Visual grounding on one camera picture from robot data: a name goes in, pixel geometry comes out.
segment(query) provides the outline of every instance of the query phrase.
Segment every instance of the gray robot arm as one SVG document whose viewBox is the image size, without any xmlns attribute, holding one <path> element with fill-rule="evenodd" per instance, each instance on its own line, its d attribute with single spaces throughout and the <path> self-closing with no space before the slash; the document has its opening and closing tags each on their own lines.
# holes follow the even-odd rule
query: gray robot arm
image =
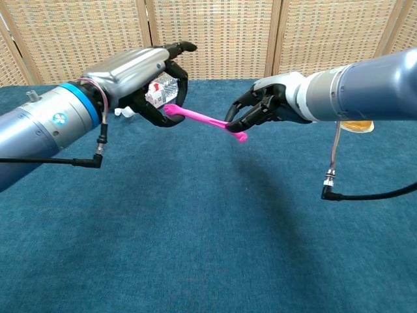
<svg viewBox="0 0 417 313">
<path fill-rule="evenodd" d="M 252 106 L 240 119 L 235 115 Z M 257 80 L 230 107 L 227 129 L 267 121 L 417 120 L 417 48 L 314 73 Z"/>
<path fill-rule="evenodd" d="M 197 49 L 190 42 L 121 52 L 0 116 L 0 192 L 42 163 L 100 168 L 107 143 L 109 109 L 130 106 L 158 127 L 173 127 L 184 118 L 169 118 L 145 100 L 151 81 L 166 72 L 177 79 L 176 103 L 182 106 L 188 75 L 173 60 Z M 92 159 L 52 158 L 100 125 Z"/>
</svg>

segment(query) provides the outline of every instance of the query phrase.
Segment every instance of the small bottle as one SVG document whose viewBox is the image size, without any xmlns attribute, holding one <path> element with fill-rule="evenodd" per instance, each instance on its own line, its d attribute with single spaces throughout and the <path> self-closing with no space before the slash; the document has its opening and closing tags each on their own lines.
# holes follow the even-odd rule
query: small bottle
<svg viewBox="0 0 417 313">
<path fill-rule="evenodd" d="M 177 95 L 177 79 L 163 72 L 155 80 L 150 82 L 145 99 L 155 108 L 159 109 L 168 102 L 174 102 Z M 127 106 L 124 109 L 115 109 L 115 115 L 119 116 L 120 114 L 123 114 L 125 117 L 132 117 L 137 113 Z"/>
</svg>

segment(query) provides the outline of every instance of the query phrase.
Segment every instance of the blue ring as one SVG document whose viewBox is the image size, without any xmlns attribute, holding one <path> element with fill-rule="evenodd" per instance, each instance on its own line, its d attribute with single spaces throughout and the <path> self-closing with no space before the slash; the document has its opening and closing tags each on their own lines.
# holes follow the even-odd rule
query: blue ring
<svg viewBox="0 0 417 313">
<path fill-rule="evenodd" d="M 91 121 L 93 122 L 93 126 L 91 129 L 96 128 L 100 124 L 100 121 L 98 119 L 96 108 L 93 106 L 91 101 L 87 98 L 87 96 L 84 95 L 83 92 L 79 90 L 76 86 L 71 85 L 70 83 L 62 83 L 61 85 L 59 85 L 59 87 L 65 88 L 66 90 L 70 91 L 78 98 L 79 101 L 81 101 L 81 103 L 85 106 L 85 108 L 89 112 Z"/>
</svg>

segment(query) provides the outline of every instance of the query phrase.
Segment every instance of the black cable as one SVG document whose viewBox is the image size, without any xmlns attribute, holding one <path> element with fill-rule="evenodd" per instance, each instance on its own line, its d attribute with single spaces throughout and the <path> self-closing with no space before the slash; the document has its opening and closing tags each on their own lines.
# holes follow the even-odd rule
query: black cable
<svg viewBox="0 0 417 313">
<path fill-rule="evenodd" d="M 400 189 L 389 191 L 389 192 L 383 192 L 381 194 L 364 194 L 364 195 L 357 195 L 357 196 L 348 196 L 348 195 L 337 194 L 335 192 L 332 192 L 331 186 L 324 186 L 321 198 L 324 200 L 332 200 L 332 201 L 382 200 L 382 199 L 389 199 L 389 198 L 394 198 L 398 196 L 403 196 L 405 194 L 409 194 L 410 192 L 413 192 L 416 190 L 417 190 L 417 183 L 414 183 L 404 188 L 400 188 Z"/>
<path fill-rule="evenodd" d="M 383 199 L 389 199 L 394 198 L 398 196 L 403 196 L 404 194 L 409 194 L 410 192 L 417 190 L 417 183 L 411 184 L 409 186 L 389 191 L 389 192 L 383 192 L 380 194 L 363 194 L 363 195 L 345 195 L 345 194 L 338 194 L 333 192 L 333 186 L 334 186 L 334 179 L 336 178 L 336 149 L 339 144 L 339 137 L 340 137 L 340 122 L 338 121 L 336 123 L 336 135 L 334 138 L 334 143 L 332 147 L 332 156 L 331 156 L 331 162 L 330 162 L 330 168 L 326 173 L 326 179 L 323 183 L 323 189 L 321 192 L 321 198 L 323 200 L 330 200 L 330 201 L 341 201 L 341 200 L 350 200 L 350 201 L 366 201 L 366 200 L 383 200 Z"/>
<path fill-rule="evenodd" d="M 97 138 L 98 147 L 93 158 L 0 158 L 0 163 L 49 163 L 69 164 L 84 168 L 100 168 L 103 160 L 103 146 L 107 143 L 108 124 L 101 124 Z"/>
</svg>

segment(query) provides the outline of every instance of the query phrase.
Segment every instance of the folding screen panel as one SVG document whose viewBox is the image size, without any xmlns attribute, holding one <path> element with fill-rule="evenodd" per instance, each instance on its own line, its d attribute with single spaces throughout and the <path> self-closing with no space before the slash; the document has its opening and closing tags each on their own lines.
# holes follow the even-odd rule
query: folding screen panel
<svg viewBox="0 0 417 313">
<path fill-rule="evenodd" d="M 395 0 L 283 0 L 274 74 L 309 75 L 370 59 Z"/>
<path fill-rule="evenodd" d="M 153 44 L 187 40 L 198 50 L 178 63 L 190 79 L 272 73 L 279 0 L 147 0 Z"/>
<path fill-rule="evenodd" d="M 27 72 L 19 51 L 0 20 L 0 87 L 9 85 L 30 85 L 32 80 Z"/>
<path fill-rule="evenodd" d="M 417 47 L 417 1 L 405 1 L 403 18 L 400 16 L 392 44 L 387 47 L 387 53 Z"/>
<path fill-rule="evenodd" d="M 0 0 L 0 9 L 37 83 L 151 44 L 145 0 Z"/>
</svg>

